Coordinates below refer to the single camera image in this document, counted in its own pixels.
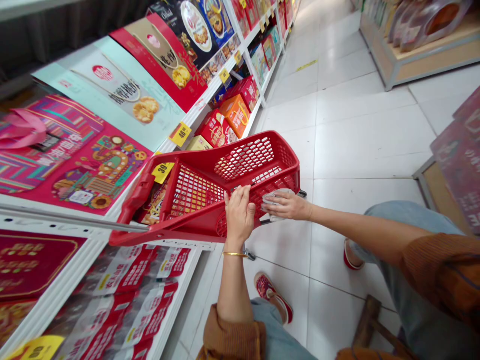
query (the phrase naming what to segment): brown cardigan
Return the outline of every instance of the brown cardigan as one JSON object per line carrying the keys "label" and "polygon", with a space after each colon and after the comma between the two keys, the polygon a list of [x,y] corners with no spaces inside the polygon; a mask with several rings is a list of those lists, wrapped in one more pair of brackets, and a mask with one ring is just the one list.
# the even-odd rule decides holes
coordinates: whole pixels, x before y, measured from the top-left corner
{"label": "brown cardigan", "polygon": [[[425,299],[480,333],[480,241],[460,235],[421,237],[403,252],[400,269]],[[263,322],[231,324],[213,305],[205,326],[199,360],[265,358]],[[398,360],[392,354],[364,348],[338,352],[338,360]]]}

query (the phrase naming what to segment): red shopping basket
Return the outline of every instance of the red shopping basket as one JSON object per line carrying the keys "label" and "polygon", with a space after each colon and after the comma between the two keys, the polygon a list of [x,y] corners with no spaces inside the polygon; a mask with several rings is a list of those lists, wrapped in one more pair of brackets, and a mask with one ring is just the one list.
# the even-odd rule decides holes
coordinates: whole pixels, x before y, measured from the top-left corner
{"label": "red shopping basket", "polygon": [[127,199],[118,222],[129,224],[150,199],[153,170],[175,163],[168,180],[160,222],[148,232],[113,231],[112,246],[133,246],[155,240],[179,239],[224,243],[227,238],[224,191],[252,185],[250,202],[256,205],[255,227],[265,214],[263,195],[288,188],[300,191],[300,162],[289,144],[275,131],[262,132],[233,144],[204,151],[179,151],[154,156],[147,163]]}

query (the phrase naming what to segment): person's left hand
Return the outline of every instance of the person's left hand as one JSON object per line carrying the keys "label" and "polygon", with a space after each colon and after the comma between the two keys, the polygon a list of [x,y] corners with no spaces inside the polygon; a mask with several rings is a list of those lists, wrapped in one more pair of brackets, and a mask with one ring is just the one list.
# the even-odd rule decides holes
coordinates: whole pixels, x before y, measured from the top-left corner
{"label": "person's left hand", "polygon": [[224,251],[241,253],[245,241],[250,237],[255,224],[255,204],[249,203],[251,186],[239,186],[231,198],[225,191],[225,211],[228,235]]}

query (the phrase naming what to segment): blue jeans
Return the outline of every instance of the blue jeans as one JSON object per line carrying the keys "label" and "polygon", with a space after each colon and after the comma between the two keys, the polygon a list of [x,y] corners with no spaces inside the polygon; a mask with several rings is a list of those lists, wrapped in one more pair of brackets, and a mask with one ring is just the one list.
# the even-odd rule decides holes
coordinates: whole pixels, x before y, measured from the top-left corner
{"label": "blue jeans", "polygon": [[[409,201],[375,205],[365,215],[414,225],[432,233],[463,235],[449,218]],[[400,269],[381,261],[355,243],[352,250],[366,263],[377,264],[380,268],[400,316],[407,344],[420,359],[480,359],[479,335],[423,299],[408,284]],[[285,331],[275,306],[261,298],[251,303],[255,320],[266,326],[267,359],[315,359]]]}

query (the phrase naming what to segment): supermarket aisle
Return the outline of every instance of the supermarket aisle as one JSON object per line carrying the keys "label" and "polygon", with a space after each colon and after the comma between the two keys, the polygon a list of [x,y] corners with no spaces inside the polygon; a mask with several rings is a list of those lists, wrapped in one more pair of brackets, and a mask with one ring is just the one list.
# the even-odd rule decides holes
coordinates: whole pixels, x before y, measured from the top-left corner
{"label": "supermarket aisle", "polygon": [[[411,176],[480,84],[480,66],[385,92],[359,24],[350,0],[301,0],[257,132],[276,130],[290,143],[300,159],[301,187],[315,204],[353,213],[391,200],[423,205]],[[255,230],[247,247],[258,256],[245,261],[250,296],[258,296],[255,274],[267,273],[293,306],[286,329],[314,356],[334,359],[350,346],[367,294],[382,302],[381,322],[394,333],[400,328],[381,273],[373,265],[348,270],[339,234],[285,220]],[[198,330],[181,339],[182,351],[193,359],[218,299],[222,265],[220,260],[206,304],[198,309]],[[390,349],[379,336],[372,347]]]}

